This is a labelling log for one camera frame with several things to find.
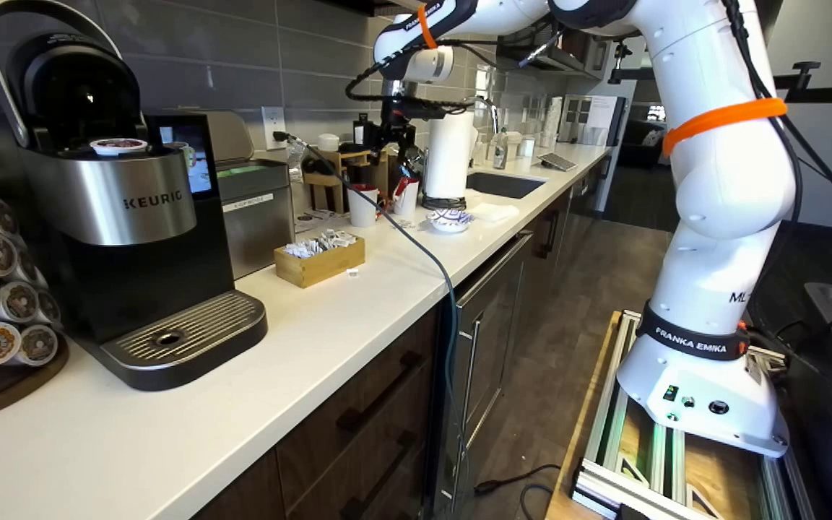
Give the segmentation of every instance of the logo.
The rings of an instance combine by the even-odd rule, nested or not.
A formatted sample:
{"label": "logo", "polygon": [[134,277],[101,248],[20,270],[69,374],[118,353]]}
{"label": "logo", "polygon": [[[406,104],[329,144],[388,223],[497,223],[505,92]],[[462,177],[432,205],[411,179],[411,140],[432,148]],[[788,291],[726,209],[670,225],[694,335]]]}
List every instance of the logo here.
{"label": "logo", "polygon": [[174,205],[180,199],[182,199],[182,192],[167,192],[167,193],[154,193],[154,196],[131,196],[131,199],[125,199],[125,209],[143,210],[143,209]]}

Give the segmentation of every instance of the coffee maker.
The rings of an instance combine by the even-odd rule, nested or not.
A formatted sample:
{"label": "coffee maker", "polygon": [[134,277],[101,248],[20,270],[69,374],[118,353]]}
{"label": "coffee maker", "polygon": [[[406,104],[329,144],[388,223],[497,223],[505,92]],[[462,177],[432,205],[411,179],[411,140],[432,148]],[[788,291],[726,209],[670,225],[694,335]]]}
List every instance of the coffee maker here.
{"label": "coffee maker", "polygon": [[213,371],[265,335],[260,301],[235,288],[206,117],[146,117],[118,47],[56,0],[0,0],[46,14],[0,69],[16,148],[0,196],[63,306],[69,339],[140,391]]}

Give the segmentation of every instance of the sink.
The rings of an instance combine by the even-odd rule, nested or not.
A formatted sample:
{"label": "sink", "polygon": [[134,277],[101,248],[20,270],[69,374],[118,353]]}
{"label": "sink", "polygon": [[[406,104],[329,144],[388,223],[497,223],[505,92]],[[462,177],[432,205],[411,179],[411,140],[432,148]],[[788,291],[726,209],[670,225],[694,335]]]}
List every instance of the sink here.
{"label": "sink", "polygon": [[495,196],[524,199],[538,186],[544,186],[544,182],[517,179],[517,177],[501,177],[501,173],[486,173],[486,171],[469,173],[469,187],[484,192],[484,193],[495,193]]}

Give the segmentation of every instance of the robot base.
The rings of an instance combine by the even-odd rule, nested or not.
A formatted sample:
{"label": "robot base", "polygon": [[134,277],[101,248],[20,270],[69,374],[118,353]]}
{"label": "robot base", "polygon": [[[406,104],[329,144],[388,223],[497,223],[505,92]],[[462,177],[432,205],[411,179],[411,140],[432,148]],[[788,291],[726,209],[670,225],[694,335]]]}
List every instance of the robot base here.
{"label": "robot base", "polygon": [[788,447],[762,353],[706,361],[641,335],[618,371],[618,384],[664,427],[762,457],[783,457]]}

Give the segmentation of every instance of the dark wood cabinet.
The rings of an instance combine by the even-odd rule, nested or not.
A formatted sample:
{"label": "dark wood cabinet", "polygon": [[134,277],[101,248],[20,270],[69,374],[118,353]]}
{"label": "dark wood cabinet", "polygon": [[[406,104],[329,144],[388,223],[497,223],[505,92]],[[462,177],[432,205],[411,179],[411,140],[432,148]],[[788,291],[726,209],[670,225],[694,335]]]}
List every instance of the dark wood cabinet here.
{"label": "dark wood cabinet", "polygon": [[312,411],[200,517],[420,517],[434,343],[432,313]]}

